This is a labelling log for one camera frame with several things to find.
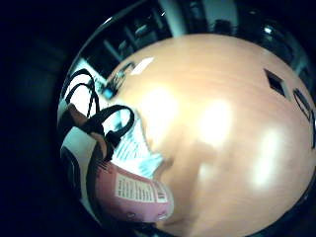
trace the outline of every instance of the black strap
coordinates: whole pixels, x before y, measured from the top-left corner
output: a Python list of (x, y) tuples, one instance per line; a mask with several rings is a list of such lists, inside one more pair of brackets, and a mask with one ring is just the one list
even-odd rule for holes
[(95, 104), (96, 104), (96, 113), (98, 113), (100, 111), (100, 104), (99, 104), (99, 97), (96, 93), (96, 91), (94, 90), (94, 87), (86, 84), (86, 83), (78, 83), (77, 85), (75, 85), (71, 91), (69, 92), (69, 94), (67, 95), (67, 97), (65, 98), (65, 101), (67, 104), (70, 103), (70, 99), (73, 96), (73, 94), (75, 93), (75, 91), (77, 90), (78, 87), (80, 86), (85, 86), (87, 87), (90, 91), (91, 91), (91, 97), (90, 97), (90, 102), (89, 102), (89, 109), (88, 109), (88, 113), (87, 113), (87, 117), (90, 115), (90, 111), (91, 111), (91, 107), (92, 107), (92, 102), (93, 100), (95, 100)]
[(60, 93), (61, 98), (63, 98), (66, 95), (67, 88), (69, 87), (71, 81), (76, 76), (79, 76), (79, 75), (87, 75), (93, 80), (93, 76), (90, 74), (90, 72), (86, 68), (83, 68), (83, 69), (80, 69), (80, 70), (74, 72), (71, 76), (68, 76), (66, 78), (65, 82), (63, 83), (63, 86), (61, 88), (61, 93)]
[(112, 114), (121, 110), (128, 110), (130, 113), (129, 121), (127, 124), (117, 131), (109, 131), (106, 135), (106, 139), (114, 146), (117, 147), (120, 142), (120, 138), (124, 136), (134, 124), (134, 113), (133, 111), (126, 106), (114, 105), (107, 107), (100, 112), (94, 114), (90, 117), (82, 126), (81, 129), (90, 134), (91, 132), (100, 131), (100, 125)]

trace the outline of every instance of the table surface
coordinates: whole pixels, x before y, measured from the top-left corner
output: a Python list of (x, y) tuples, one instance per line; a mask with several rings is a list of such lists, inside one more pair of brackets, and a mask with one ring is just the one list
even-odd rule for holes
[[(137, 109), (149, 147), (165, 159), (155, 179), (170, 187), (175, 211), (159, 229), (245, 236), (294, 206), (311, 180), (316, 152), (292, 90), (315, 107), (284, 62), (252, 43), (216, 35), (151, 44), (114, 73), (130, 61), (149, 64), (127, 73), (111, 104)], [(264, 68), (283, 80), (286, 97), (270, 87)]]

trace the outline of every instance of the white tag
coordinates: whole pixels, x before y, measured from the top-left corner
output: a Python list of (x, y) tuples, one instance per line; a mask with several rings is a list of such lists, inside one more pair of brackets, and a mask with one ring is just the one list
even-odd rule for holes
[(119, 173), (117, 173), (116, 180), (116, 197), (141, 202), (155, 202), (154, 191), (150, 184)]

